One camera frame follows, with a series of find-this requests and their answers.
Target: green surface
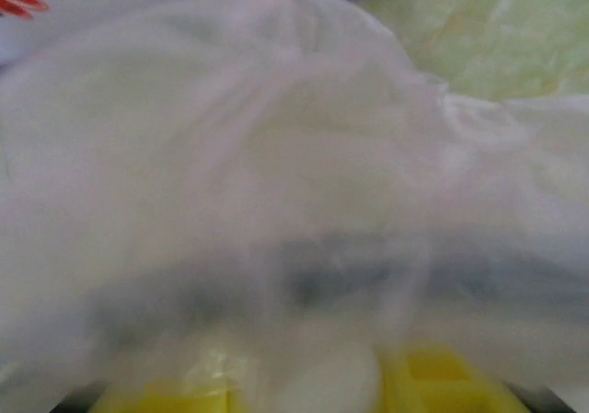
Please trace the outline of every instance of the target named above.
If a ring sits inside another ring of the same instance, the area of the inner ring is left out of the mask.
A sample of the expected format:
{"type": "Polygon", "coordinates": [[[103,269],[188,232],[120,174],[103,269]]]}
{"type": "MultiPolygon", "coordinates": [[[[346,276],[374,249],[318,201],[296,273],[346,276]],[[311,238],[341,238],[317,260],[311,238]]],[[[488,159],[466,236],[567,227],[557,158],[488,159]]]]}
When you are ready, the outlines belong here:
{"type": "Polygon", "coordinates": [[[489,100],[589,92],[589,0],[365,0],[422,70],[489,100]]]}

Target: yellow plastic object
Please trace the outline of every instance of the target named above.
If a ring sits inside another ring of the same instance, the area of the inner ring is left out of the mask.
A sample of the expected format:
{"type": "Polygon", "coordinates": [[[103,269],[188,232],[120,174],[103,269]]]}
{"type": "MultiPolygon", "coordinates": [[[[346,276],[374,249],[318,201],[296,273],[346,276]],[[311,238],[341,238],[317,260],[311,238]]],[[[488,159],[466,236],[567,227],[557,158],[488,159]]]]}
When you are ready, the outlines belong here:
{"type": "Polygon", "coordinates": [[[245,413],[239,394],[227,388],[179,392],[150,387],[140,396],[107,394],[92,413],[245,413]]]}
{"type": "Polygon", "coordinates": [[[451,350],[417,349],[382,365],[386,413],[528,413],[451,350]]]}

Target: red object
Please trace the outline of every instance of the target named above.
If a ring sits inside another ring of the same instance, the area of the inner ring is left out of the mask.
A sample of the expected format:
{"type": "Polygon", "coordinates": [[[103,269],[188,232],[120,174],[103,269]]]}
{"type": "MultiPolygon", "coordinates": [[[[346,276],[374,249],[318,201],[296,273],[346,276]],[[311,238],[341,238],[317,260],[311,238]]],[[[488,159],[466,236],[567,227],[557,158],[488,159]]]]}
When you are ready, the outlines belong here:
{"type": "Polygon", "coordinates": [[[47,11],[49,6],[41,0],[0,0],[0,16],[13,15],[33,19],[31,11],[47,11]]]}

